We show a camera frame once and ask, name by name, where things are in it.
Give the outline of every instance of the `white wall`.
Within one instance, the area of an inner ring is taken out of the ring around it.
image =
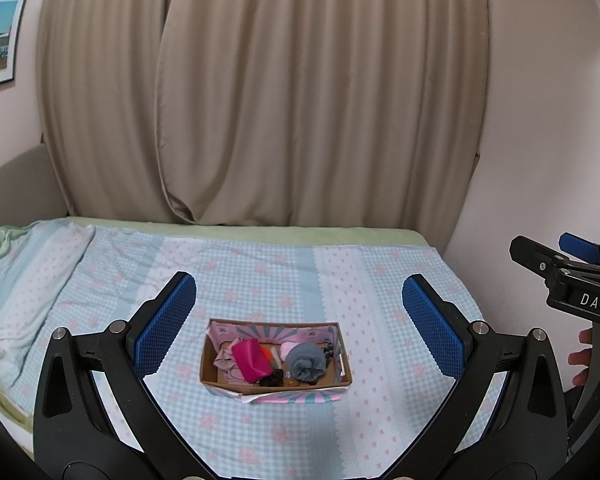
[[[490,13],[481,158],[445,260],[496,330],[547,330],[570,386],[587,322],[547,307],[508,251],[517,235],[600,243],[600,0],[490,0]]]
[[[0,85],[0,166],[40,142],[36,37],[42,0],[27,0],[20,23],[15,80]]]

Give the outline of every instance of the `blue checkered blanket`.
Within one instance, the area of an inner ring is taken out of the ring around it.
[[[184,439],[226,478],[378,476],[453,385],[402,307],[402,282],[421,273],[469,320],[481,318],[460,280],[428,247],[275,246],[41,222],[0,260],[0,330],[10,330],[0,339],[0,376],[9,397],[32,412],[53,329],[97,332],[128,319],[178,270],[195,277],[198,300],[162,367],[145,382]],[[320,404],[241,404],[213,396],[198,381],[210,317],[337,321],[354,382],[342,400]],[[120,438],[137,446],[106,379],[96,374],[96,380]],[[494,378],[462,446],[480,437],[501,385]]]

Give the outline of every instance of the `silver bolt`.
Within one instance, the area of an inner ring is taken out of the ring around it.
[[[126,327],[126,322],[119,319],[109,325],[109,331],[113,332],[114,334],[119,334],[120,332],[122,332],[125,329],[125,327]]]
[[[66,335],[66,329],[63,327],[56,328],[51,334],[53,339],[62,339]]]
[[[489,325],[483,321],[476,321],[471,327],[474,329],[475,333],[480,335],[486,334],[489,331]]]
[[[538,341],[544,341],[546,339],[546,332],[541,328],[535,328],[531,335]]]

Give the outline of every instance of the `curtain fold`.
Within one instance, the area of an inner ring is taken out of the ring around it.
[[[171,0],[169,204],[201,224],[411,228],[443,250],[487,71],[487,0]]]
[[[71,214],[176,221],[155,155],[155,77],[171,0],[44,0],[38,101]]]

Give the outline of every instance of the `open box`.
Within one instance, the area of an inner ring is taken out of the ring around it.
[[[214,365],[223,345],[235,339],[256,338],[263,344],[277,346],[283,342],[333,344],[333,359],[317,384],[267,387],[252,384],[229,384]],[[200,382],[221,397],[240,402],[304,403],[340,400],[352,383],[351,370],[338,323],[253,323],[229,319],[211,319],[206,329],[200,359]]]

